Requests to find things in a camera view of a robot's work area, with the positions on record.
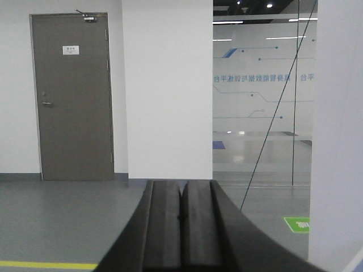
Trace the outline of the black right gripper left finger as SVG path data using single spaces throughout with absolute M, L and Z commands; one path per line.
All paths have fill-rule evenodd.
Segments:
M 148 181 L 128 224 L 95 271 L 181 271 L 180 189 Z

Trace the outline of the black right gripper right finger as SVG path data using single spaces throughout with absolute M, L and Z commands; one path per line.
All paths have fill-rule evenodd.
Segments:
M 319 271 L 272 240 L 216 181 L 189 181 L 182 196 L 183 271 Z

